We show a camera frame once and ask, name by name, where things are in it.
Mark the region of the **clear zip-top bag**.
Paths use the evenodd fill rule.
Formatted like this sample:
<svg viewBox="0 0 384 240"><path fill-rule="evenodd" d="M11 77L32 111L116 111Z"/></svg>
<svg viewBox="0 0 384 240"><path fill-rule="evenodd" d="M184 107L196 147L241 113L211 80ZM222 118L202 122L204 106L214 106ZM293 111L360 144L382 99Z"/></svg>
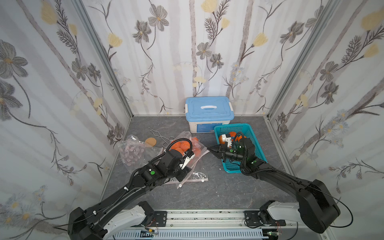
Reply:
<svg viewBox="0 0 384 240"><path fill-rule="evenodd" d="M181 132L176 139L189 139L192 143L190 151L193 152L193 156L186 158L186 163L183 163L184 170L190 169L187 175L182 180L173 178L171 182L176 185L177 189L180 189L185 183L203 183L208 181L206 174L199 172L197 166L200 165L202 157L209 151L197 137L193 137L189 131Z"/></svg>
<svg viewBox="0 0 384 240"><path fill-rule="evenodd" d="M154 147L140 141L137 136L128 135L127 139L119 144L119 159L131 174L134 170L143 167L150 160L163 152L162 147Z"/></svg>

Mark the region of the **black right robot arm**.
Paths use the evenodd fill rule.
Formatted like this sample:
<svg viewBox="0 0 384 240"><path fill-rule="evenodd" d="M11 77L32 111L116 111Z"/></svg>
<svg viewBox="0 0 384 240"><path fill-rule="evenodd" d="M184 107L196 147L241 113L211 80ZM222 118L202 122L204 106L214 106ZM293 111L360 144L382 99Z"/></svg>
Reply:
<svg viewBox="0 0 384 240"><path fill-rule="evenodd" d="M208 148L214 156L223 163L236 164L243 175L267 182L295 198L293 203L271 200L262 205L252 227L293 221L305 224L318 234L333 227L341 211L338 199L323 182L303 180L273 167L265 160L258 141L245 137L242 132L225 137L218 145Z"/></svg>

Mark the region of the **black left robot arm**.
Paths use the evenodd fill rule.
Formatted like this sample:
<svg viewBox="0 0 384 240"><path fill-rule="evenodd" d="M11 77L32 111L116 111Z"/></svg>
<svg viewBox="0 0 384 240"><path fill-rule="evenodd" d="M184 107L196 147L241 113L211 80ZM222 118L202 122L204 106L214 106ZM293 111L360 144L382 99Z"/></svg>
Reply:
<svg viewBox="0 0 384 240"><path fill-rule="evenodd" d="M154 218L154 210L146 201L132 209L125 207L172 178L183 181L194 158L192 141L181 138L173 141L164 153L133 171L121 189L92 207L76 208L70 213L68 235L71 240L106 240L130 227L146 226Z"/></svg>

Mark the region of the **teal plastic basket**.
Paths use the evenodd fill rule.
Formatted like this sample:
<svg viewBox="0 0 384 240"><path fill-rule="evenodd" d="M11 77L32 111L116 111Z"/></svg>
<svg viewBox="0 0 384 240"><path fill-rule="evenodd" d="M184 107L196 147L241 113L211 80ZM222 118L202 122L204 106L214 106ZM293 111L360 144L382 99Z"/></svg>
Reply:
<svg viewBox="0 0 384 240"><path fill-rule="evenodd" d="M239 141L242 137L246 139L246 147L248 149L250 157L255 156L257 160L263 160L268 162L263 150L256 138L256 135L249 124L229 124L229 125L219 125L214 128L214 133L216 136L217 143L219 143L219 136L222 134L228 134L229 132L236 132L237 135L233 138L232 148L237 149ZM231 161L231 160L222 160L224 170L229 174L240 174L240 165L241 162Z"/></svg>

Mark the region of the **round cork coaster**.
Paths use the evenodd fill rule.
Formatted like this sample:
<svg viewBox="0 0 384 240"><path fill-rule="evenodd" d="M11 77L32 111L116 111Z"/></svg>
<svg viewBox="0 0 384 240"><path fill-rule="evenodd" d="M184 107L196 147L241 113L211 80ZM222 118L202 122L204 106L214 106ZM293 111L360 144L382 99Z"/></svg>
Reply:
<svg viewBox="0 0 384 240"><path fill-rule="evenodd" d="M149 148L155 147L157 144L157 140L155 138L148 138L145 140L145 145Z"/></svg>

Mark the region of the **blue lidded storage box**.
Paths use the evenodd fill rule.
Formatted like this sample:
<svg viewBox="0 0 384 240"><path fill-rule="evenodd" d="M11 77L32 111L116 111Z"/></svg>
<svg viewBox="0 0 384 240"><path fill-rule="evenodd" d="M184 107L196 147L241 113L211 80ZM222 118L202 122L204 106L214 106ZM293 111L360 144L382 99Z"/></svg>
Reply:
<svg viewBox="0 0 384 240"><path fill-rule="evenodd" d="M228 125L235 117L229 98L191 97L185 103L186 119L190 132L212 133L220 125Z"/></svg>

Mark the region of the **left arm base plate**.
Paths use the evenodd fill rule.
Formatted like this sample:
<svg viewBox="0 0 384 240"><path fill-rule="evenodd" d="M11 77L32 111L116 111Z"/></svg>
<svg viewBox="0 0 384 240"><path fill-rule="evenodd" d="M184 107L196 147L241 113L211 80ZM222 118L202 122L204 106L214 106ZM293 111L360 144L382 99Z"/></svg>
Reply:
<svg viewBox="0 0 384 240"><path fill-rule="evenodd" d="M162 228L167 224L167 211L155 211L153 215L153 219L150 222L150 228Z"/></svg>

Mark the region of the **aluminium mounting rail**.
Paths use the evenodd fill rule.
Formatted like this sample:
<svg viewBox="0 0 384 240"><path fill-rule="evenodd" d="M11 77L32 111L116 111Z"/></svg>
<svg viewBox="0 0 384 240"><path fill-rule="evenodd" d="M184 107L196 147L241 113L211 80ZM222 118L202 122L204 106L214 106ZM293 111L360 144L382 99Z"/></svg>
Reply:
<svg viewBox="0 0 384 240"><path fill-rule="evenodd" d="M286 226L249 228L245 225L244 210L161 210L167 211L167 224L162 228L149 225L130 227L125 230L143 230L156 235L160 230L203 230L203 229L261 229L267 240L329 240L327 233L317 234L303 223L285 221Z"/></svg>

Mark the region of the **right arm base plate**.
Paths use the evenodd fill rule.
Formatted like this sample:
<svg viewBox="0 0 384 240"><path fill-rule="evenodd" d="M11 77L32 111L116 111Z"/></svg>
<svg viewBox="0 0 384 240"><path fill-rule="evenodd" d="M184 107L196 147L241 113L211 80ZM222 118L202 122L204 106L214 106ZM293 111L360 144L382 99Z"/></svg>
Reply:
<svg viewBox="0 0 384 240"><path fill-rule="evenodd" d="M245 225L249 228L286 226L284 220L274 220L267 211L244 211Z"/></svg>

